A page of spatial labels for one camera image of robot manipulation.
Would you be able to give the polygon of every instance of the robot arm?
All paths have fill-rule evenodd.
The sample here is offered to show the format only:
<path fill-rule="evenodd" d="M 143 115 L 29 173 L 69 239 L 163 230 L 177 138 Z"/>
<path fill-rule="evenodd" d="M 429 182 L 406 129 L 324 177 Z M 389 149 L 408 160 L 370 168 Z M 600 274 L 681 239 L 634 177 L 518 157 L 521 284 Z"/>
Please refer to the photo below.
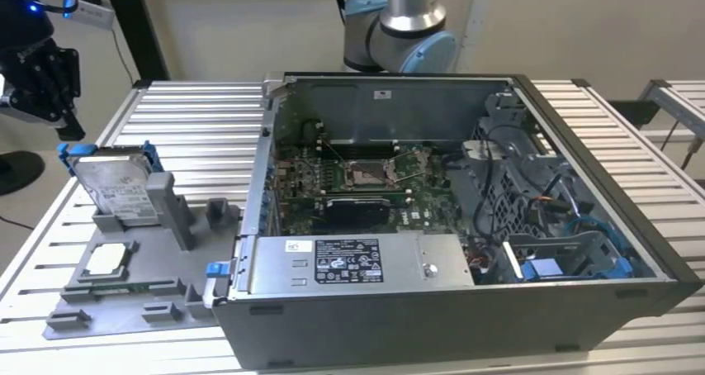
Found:
<path fill-rule="evenodd" d="M 457 43 L 444 30 L 438 0 L 346 0 L 345 58 L 349 69 L 445 73 Z"/>
<path fill-rule="evenodd" d="M 52 126 L 61 140 L 81 140 L 85 132 L 73 104 L 80 96 L 79 52 L 56 45 L 47 15 L 73 12 L 79 3 L 71 3 L 57 7 L 39 0 L 0 0 L 0 113 Z"/>

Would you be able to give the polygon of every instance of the aluminum table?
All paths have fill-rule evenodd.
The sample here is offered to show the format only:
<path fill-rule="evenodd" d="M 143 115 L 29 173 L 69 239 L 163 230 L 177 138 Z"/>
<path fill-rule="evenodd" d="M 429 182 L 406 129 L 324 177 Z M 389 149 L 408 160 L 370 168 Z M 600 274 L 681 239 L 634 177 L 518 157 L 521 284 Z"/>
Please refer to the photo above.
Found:
<path fill-rule="evenodd" d="M 705 192 L 590 87 L 536 81 L 620 186 L 705 279 Z M 99 145 L 157 145 L 176 193 L 244 204 L 262 115 L 260 83 L 136 88 Z M 47 341 L 53 310 L 92 237 L 91 198 L 72 178 L 0 277 L 0 372 L 239 373 L 220 328 Z M 308 371 L 318 374 L 705 373 L 705 289 L 665 316 L 632 321 L 590 352 Z"/>

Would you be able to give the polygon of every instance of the green circuit board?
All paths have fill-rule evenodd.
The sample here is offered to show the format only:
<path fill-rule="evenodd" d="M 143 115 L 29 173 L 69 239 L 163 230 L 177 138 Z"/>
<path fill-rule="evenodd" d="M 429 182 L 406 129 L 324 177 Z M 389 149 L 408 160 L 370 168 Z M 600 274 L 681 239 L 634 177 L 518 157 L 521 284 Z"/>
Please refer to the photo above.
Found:
<path fill-rule="evenodd" d="M 338 159 L 286 148 L 277 163 L 281 235 L 396 233 L 466 230 L 441 166 L 441 156 L 422 146 L 400 146 L 388 159 Z M 388 217 L 376 225 L 329 227 L 326 204 L 334 199 L 385 200 Z"/>

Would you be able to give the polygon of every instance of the white label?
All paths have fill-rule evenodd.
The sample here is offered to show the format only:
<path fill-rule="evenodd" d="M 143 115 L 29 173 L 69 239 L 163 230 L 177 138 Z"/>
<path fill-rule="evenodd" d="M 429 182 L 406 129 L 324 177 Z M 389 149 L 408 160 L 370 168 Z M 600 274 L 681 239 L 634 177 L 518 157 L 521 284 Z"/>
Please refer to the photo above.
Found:
<path fill-rule="evenodd" d="M 312 240 L 286 240 L 286 249 L 288 253 L 309 253 L 313 251 L 313 241 Z"/>
<path fill-rule="evenodd" d="M 392 91 L 390 90 L 377 90 L 374 92 L 374 99 L 376 100 L 390 100 L 392 98 Z"/>
<path fill-rule="evenodd" d="M 155 207 L 144 186 L 139 184 L 112 185 L 99 189 L 100 196 L 112 214 L 123 220 L 156 217 Z"/>

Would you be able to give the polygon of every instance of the power supply label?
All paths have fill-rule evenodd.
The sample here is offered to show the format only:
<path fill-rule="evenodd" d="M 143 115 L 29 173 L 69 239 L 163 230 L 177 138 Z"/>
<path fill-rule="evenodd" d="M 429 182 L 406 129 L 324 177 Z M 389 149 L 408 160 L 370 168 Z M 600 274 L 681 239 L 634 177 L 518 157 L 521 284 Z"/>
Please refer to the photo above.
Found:
<path fill-rule="evenodd" d="M 382 282 L 382 256 L 377 239 L 317 240 L 316 282 Z"/>

